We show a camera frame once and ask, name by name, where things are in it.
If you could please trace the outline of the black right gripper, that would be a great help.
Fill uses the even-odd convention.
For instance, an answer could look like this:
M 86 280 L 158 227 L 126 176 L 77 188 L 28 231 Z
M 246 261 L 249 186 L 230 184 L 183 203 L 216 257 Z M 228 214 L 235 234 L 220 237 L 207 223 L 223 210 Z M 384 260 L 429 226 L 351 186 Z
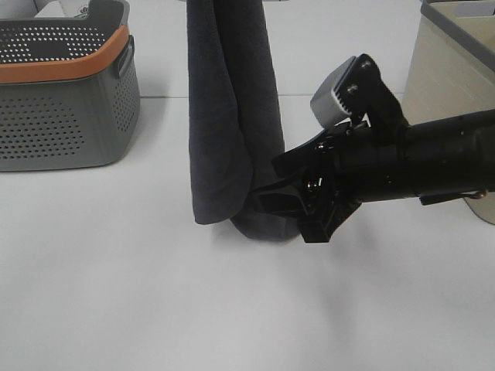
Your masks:
M 253 189 L 260 213 L 299 218 L 306 243 L 326 243 L 361 204 L 394 187 L 397 144 L 380 143 L 369 128 L 322 131 L 275 157 L 277 176 L 297 175 Z

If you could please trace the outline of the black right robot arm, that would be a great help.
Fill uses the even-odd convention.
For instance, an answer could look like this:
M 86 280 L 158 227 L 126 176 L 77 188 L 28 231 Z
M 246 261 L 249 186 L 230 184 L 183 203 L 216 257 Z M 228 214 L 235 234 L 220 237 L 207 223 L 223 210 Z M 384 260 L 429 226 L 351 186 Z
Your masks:
M 307 243 L 326 243 L 364 203 L 431 205 L 492 192 L 494 112 L 399 128 L 388 144 L 370 125 L 344 121 L 272 164 L 278 181 L 252 192 L 254 208 L 293 218 Z

